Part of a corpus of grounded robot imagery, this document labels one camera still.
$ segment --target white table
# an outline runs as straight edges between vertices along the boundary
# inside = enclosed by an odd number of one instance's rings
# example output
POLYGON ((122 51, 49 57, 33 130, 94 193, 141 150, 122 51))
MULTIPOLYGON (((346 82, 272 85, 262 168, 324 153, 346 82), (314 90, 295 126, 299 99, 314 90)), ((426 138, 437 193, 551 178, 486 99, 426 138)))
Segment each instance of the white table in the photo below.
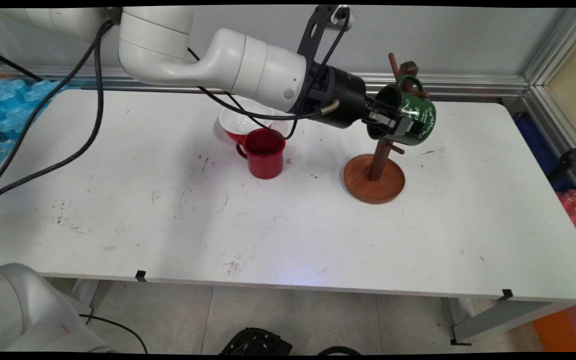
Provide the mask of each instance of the white table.
MULTIPOLYGON (((96 104, 95 91, 60 94, 0 186, 78 150, 96 104)), ((390 155, 406 174, 403 192, 368 205, 342 176, 377 144, 360 121, 344 130, 300 121, 281 175, 260 180, 207 96, 106 91, 101 131, 82 157, 0 196, 0 265, 461 300, 512 291, 503 302, 512 309, 459 321, 458 341, 576 304, 576 230, 506 109, 435 105, 429 139, 390 155)))

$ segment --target floor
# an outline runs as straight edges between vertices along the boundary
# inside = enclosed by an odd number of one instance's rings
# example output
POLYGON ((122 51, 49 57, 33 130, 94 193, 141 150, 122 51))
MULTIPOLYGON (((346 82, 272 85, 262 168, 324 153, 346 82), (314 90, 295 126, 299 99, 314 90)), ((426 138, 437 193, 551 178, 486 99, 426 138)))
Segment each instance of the floor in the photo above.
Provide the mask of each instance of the floor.
MULTIPOLYGON (((48 281, 69 292, 75 279, 48 281)), ((492 305, 474 303, 476 311, 492 305)), ((92 306, 93 315, 137 332, 153 354, 218 354, 247 327, 281 336, 290 355, 331 346, 363 355, 544 351, 532 323, 451 346, 448 303, 422 296, 101 281, 92 306)), ((94 319, 88 326, 116 351, 142 352, 121 328, 94 319)))

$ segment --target red enamel mug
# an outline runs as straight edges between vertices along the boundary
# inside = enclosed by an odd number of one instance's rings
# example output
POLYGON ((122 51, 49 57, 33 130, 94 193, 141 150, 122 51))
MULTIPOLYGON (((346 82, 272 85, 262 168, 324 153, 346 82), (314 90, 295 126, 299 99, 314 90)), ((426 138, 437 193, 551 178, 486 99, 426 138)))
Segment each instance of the red enamel mug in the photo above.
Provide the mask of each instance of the red enamel mug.
POLYGON ((273 135, 270 130, 252 130, 236 146, 239 155, 247 159, 250 173, 257 178, 272 179, 281 174, 286 141, 273 135))

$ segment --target table leg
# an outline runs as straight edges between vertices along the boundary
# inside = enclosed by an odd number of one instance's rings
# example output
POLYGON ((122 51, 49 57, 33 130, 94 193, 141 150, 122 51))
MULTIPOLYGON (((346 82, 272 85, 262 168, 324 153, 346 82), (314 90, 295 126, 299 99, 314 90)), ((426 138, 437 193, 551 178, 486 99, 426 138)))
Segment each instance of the table leg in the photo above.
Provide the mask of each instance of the table leg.
MULTIPOLYGON (((78 278, 70 294, 63 294, 66 300, 80 314, 92 315, 92 299, 95 296, 99 280, 90 280, 88 278, 78 278)), ((82 321, 87 324, 90 319, 82 317, 82 321)))
POLYGON ((473 305, 469 303, 469 299, 450 299, 450 309, 455 321, 452 332, 457 344, 470 344, 476 337, 502 333, 573 305, 571 303, 505 300, 472 316, 473 305))

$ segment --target mug handle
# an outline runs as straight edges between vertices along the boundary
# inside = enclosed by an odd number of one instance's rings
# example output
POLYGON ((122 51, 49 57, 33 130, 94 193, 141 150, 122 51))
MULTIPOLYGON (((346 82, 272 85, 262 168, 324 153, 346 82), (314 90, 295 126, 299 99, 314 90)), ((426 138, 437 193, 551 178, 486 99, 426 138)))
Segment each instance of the mug handle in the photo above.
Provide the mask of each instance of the mug handle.
POLYGON ((237 143, 237 145, 235 145, 235 148, 237 148, 237 152, 239 153, 239 155, 241 155, 242 158, 244 159, 248 159, 248 155, 246 155, 246 153, 242 150, 242 148, 240 148, 240 145, 242 145, 242 143, 237 143))

